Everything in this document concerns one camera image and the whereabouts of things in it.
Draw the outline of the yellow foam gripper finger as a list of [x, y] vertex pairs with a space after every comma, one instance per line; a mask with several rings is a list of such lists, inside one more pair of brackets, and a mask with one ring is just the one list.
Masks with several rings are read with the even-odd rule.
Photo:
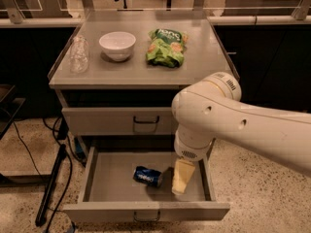
[[195, 165], [185, 159], [177, 159], [174, 167], [172, 181], [172, 192], [174, 194], [184, 194], [188, 183], [195, 171]]

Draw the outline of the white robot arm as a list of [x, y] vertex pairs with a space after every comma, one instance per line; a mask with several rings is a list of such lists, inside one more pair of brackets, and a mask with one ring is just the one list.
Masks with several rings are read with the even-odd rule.
[[185, 192], [194, 163], [215, 139], [251, 150], [305, 176], [311, 175], [311, 115], [242, 103], [238, 81], [226, 72], [212, 74], [175, 95], [178, 122], [172, 192]]

